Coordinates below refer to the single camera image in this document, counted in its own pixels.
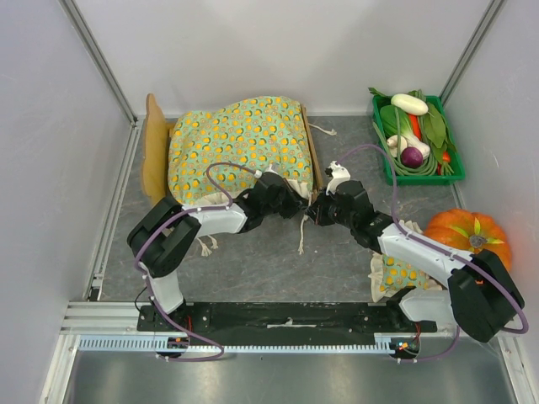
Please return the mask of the lemon print cushion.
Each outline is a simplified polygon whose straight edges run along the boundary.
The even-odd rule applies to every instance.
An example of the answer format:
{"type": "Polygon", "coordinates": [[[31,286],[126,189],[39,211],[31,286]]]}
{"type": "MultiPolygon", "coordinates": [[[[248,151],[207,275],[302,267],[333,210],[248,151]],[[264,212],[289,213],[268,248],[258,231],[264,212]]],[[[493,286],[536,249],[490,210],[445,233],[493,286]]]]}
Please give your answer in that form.
{"type": "Polygon", "coordinates": [[[253,187],[271,163],[301,194],[312,195],[312,160],[301,103],[284,96],[247,98],[178,119],[170,136],[168,188],[183,205],[216,205],[253,187]]]}

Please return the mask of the white rope tie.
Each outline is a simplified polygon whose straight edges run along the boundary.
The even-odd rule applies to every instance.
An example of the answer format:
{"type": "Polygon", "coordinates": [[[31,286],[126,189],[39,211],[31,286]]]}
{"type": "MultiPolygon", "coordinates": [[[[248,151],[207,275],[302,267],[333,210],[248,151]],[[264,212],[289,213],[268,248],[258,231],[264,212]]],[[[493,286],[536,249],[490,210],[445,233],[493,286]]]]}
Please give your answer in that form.
{"type": "Polygon", "coordinates": [[[218,241],[213,236],[208,236],[208,238],[211,242],[210,246],[208,246],[200,237],[196,239],[196,241],[200,244],[202,257],[210,256],[214,250],[219,248],[218,241]]]}
{"type": "Polygon", "coordinates": [[[305,223],[307,219],[308,219],[307,215],[304,214],[300,222],[300,239],[299,239],[298,248],[297,248],[297,251],[300,255],[304,253],[304,243],[305,243],[304,227],[305,227],[305,223]]]}

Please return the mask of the small lemon print pillow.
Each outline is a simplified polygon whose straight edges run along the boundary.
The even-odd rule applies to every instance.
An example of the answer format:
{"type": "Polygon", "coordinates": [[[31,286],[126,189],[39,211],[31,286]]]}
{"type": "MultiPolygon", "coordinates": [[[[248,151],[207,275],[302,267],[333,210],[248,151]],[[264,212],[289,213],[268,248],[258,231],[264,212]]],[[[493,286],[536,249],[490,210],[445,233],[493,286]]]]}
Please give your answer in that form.
{"type": "Polygon", "coordinates": [[[421,269],[386,254],[374,252],[370,268],[368,277],[371,280],[371,298],[375,303],[393,297],[406,287],[442,290],[442,286],[421,269]]]}

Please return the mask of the white front rope tie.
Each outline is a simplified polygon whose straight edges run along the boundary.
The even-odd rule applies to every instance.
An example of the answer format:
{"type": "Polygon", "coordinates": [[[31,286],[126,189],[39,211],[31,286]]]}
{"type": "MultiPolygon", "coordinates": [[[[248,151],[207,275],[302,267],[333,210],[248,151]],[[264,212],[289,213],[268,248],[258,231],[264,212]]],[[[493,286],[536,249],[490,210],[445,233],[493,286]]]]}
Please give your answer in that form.
{"type": "Polygon", "coordinates": [[[196,241],[200,244],[202,257],[210,256],[214,250],[219,248],[218,241],[213,236],[208,236],[208,238],[211,242],[210,246],[208,246],[200,237],[196,239],[196,241]]]}

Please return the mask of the wooden pet bed frame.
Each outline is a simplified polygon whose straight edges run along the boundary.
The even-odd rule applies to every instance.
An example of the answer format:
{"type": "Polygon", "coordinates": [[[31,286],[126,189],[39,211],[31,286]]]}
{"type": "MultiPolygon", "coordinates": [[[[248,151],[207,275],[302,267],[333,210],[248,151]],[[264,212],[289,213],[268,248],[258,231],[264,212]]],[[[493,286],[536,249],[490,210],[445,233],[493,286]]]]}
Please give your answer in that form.
{"type": "MultiPolygon", "coordinates": [[[[151,207],[155,206],[168,193],[168,143],[173,133],[175,123],[167,121],[157,100],[152,93],[146,96],[146,117],[143,121],[142,136],[142,164],[141,189],[149,198],[151,207]]],[[[312,160],[312,192],[318,194],[323,186],[323,173],[318,162],[311,126],[307,118],[307,108],[301,104],[301,117],[304,130],[307,133],[308,148],[312,160]]]]}

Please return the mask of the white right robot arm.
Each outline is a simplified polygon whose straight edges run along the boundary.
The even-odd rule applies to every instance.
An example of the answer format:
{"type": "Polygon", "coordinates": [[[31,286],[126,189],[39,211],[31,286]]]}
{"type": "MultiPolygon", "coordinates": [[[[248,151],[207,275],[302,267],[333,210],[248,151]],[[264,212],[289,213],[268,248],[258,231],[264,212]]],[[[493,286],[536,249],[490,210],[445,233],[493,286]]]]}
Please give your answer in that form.
{"type": "Polygon", "coordinates": [[[391,329],[405,331],[415,321],[429,321],[434,314],[449,312],[459,328],[481,343],[506,331],[515,317],[521,321],[517,332],[527,332],[525,302],[494,252],[459,250],[405,228],[373,208],[359,181],[345,181],[334,191],[323,190],[307,208],[307,216],[319,226],[348,228],[362,247],[401,259],[442,284],[440,306],[434,306],[419,290],[411,294],[417,304],[407,298],[389,306],[385,318],[391,329]]]}

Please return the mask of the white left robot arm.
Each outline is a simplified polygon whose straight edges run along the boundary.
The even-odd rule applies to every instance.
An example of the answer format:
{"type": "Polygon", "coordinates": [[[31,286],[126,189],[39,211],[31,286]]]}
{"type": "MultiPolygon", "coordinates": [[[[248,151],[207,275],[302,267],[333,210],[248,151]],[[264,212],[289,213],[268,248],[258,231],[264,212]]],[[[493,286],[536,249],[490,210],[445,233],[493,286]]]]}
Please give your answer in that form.
{"type": "Polygon", "coordinates": [[[268,215],[289,219],[307,207],[310,197],[279,174],[266,172],[253,187],[236,197],[228,194],[216,205],[182,205],[171,196],[162,198],[127,237],[136,269],[149,283],[150,296],[158,307],[156,322],[167,331],[184,324],[177,268],[195,239],[252,231],[268,215]]]}

